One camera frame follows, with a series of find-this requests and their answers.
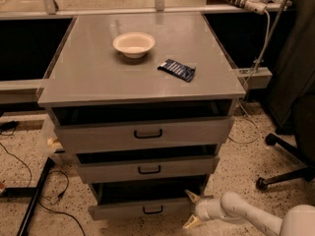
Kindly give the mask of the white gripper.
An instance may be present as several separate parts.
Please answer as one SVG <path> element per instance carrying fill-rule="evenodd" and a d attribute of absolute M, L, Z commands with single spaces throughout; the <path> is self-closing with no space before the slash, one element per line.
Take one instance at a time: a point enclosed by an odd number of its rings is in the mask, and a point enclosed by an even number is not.
<path fill-rule="evenodd" d="M 197 194 L 186 190 L 185 193 L 188 195 L 190 201 L 195 206 L 195 214 L 192 214 L 187 222 L 182 226 L 183 229 L 192 229 L 202 224 L 202 221 L 222 219 L 224 217 L 224 211 L 221 207 L 220 199 L 213 198 L 202 198 Z"/>

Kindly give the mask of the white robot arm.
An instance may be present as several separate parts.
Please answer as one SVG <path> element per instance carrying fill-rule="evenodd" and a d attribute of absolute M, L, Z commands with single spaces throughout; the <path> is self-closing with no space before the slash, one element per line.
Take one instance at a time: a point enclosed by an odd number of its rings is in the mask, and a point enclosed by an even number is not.
<path fill-rule="evenodd" d="M 279 218 L 250 205 L 234 192 L 227 192 L 219 199 L 199 196 L 189 190 L 185 193 L 193 211 L 183 225 L 184 229 L 210 220 L 221 220 L 227 223 L 249 222 L 265 236 L 315 236 L 315 206 L 294 206 L 283 218 Z"/>

